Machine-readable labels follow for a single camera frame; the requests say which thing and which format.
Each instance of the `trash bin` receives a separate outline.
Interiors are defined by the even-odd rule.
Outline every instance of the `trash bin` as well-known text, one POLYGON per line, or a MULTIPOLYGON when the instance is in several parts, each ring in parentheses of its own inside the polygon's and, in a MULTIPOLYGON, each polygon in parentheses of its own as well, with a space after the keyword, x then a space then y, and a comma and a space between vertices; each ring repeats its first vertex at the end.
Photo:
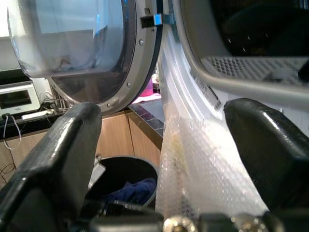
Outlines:
MULTIPOLYGON (((148 161, 137 157, 110 157, 104 158, 100 163, 105 166, 106 171, 97 180, 86 195, 86 200, 100 201, 102 196, 122 189, 127 182, 138 183, 148 178, 157 182, 158 171, 148 161)), ((151 197, 143 206, 155 205, 156 188, 151 197)))

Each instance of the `washing machine door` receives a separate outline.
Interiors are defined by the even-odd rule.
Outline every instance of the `washing machine door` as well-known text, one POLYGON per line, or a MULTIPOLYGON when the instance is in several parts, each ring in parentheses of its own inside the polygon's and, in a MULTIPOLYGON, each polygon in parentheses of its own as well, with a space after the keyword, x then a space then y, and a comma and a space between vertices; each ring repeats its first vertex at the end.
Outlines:
POLYGON ((130 104, 149 82, 162 26, 143 25, 160 0, 11 0, 9 31, 23 72, 48 78, 65 99, 106 114, 130 104))

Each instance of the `white appliance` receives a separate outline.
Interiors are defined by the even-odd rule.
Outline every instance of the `white appliance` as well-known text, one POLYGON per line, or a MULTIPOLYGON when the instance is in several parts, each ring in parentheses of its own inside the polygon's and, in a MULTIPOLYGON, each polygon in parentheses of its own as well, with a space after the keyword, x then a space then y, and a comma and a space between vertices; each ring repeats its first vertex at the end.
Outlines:
POLYGON ((0 86, 0 115, 38 110, 40 102, 31 81, 0 86))
MULTIPOLYGON (((309 135, 309 78, 299 75, 309 55, 308 10, 299 1, 70 2, 11 0, 8 8, 23 71, 48 78, 66 100, 94 102, 105 115, 117 112, 142 92, 158 61, 167 121, 187 119, 188 128, 198 128, 216 118, 224 127, 224 104, 246 97, 281 110, 309 135)), ((190 141, 203 150, 200 137, 190 141)), ((256 202, 257 210, 248 212, 265 208, 256 202)))

